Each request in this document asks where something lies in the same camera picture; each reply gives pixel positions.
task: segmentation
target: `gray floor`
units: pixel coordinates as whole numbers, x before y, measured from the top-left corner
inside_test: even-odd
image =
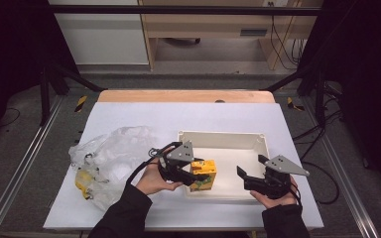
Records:
[[[109,88],[218,88],[218,89],[259,89],[282,79],[291,70],[267,69],[256,41],[204,40],[200,45],[188,42],[162,41],[158,52],[156,68],[126,66],[122,74],[105,68],[95,74],[95,68],[85,71],[83,76],[100,86]],[[64,234],[64,237],[78,237],[79,231],[44,230],[43,224],[49,213],[49,206],[58,194],[66,168],[69,165],[67,150],[75,145],[81,136],[87,116],[96,101],[98,93],[68,80],[71,91],[63,97],[61,110],[55,119],[51,131],[41,145],[23,185],[0,225],[0,236],[4,234],[30,235]],[[299,111],[287,106],[291,96],[296,105],[309,107],[312,100],[299,98],[295,93],[297,82],[278,90],[274,95],[281,104],[292,136],[297,136],[314,126],[314,121],[307,110]],[[87,95],[81,112],[74,112],[78,98]],[[17,120],[8,126],[0,127],[0,197],[11,180],[37,130],[41,119],[40,90],[33,87],[14,95],[8,107],[20,111]],[[327,114],[338,110],[334,102],[328,104]],[[2,123],[16,118],[16,111],[10,109]],[[378,172],[363,168],[361,154],[355,146],[344,123],[334,120],[326,127],[326,136],[332,143],[339,160],[343,163],[356,192],[361,198],[367,214],[381,237],[381,177]],[[301,142],[310,142],[315,134]],[[296,144],[301,156],[308,144]],[[315,163],[335,177],[328,161],[328,154],[319,141],[308,153],[305,160]],[[329,200],[335,195],[331,180],[315,168],[306,166],[312,175],[309,178],[317,200]],[[314,237],[367,237],[361,234],[359,226],[350,208],[349,197],[342,193],[339,199],[330,205],[320,205],[319,212],[324,228],[314,230]]]

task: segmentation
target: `white box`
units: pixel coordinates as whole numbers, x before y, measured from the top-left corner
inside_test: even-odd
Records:
[[[224,132],[179,132],[179,141],[191,141],[193,156],[215,160],[217,174],[211,190],[191,192],[187,186],[185,197],[201,201],[214,200],[255,202],[255,198],[243,187],[243,179],[237,175],[237,166],[249,176],[263,178],[265,166],[258,162],[258,155],[269,158],[263,134]]]

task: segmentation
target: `white cabinet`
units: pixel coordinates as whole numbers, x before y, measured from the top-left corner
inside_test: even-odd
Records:
[[[52,5],[137,5],[136,0],[49,0]],[[56,14],[76,64],[148,64],[138,14]]]

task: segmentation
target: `yellow block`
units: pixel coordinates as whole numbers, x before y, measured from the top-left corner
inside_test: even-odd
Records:
[[[211,190],[216,175],[215,161],[200,161],[190,163],[190,172],[194,175],[209,175],[203,181],[196,181],[190,185],[190,191]]]

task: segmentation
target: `floor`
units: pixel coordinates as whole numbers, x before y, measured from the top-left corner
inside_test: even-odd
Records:
[[[283,62],[286,67],[292,66],[288,59]],[[85,78],[100,86],[137,89],[257,90],[281,80],[292,71],[281,65],[276,70],[268,69],[257,41],[220,39],[202,39],[198,45],[193,41],[163,40],[154,70],[134,65],[82,69]],[[9,109],[0,127],[0,208],[4,214],[0,216],[0,237],[81,237],[82,233],[86,236],[87,231],[43,229],[70,164],[67,151],[80,139],[87,116],[98,97],[98,93],[71,80],[67,82],[71,88],[67,96],[52,93],[52,102],[59,106],[59,113],[53,118],[46,137],[36,141],[39,150],[34,155],[26,153],[41,130],[40,88],[20,92],[8,103]],[[297,86],[295,81],[274,93],[294,138],[316,124],[312,116],[314,101],[311,97],[299,97]],[[80,112],[74,112],[82,95],[87,95],[86,102]],[[289,97],[296,107],[288,106]],[[305,166],[311,171],[309,182],[324,223],[324,228],[312,231],[312,236],[381,237],[381,177],[378,172],[363,168],[361,153],[337,113],[338,104],[331,99],[327,108],[326,115],[336,114],[328,120],[324,136],[304,159],[315,164]],[[318,131],[315,131],[295,141],[300,157],[317,135]],[[12,177],[20,171],[17,170],[20,165],[27,166],[28,172],[16,183]],[[331,178],[338,182],[340,194],[335,202],[325,204],[337,195]],[[13,197],[3,196],[11,192]],[[257,236],[264,237],[265,234],[258,232]]]

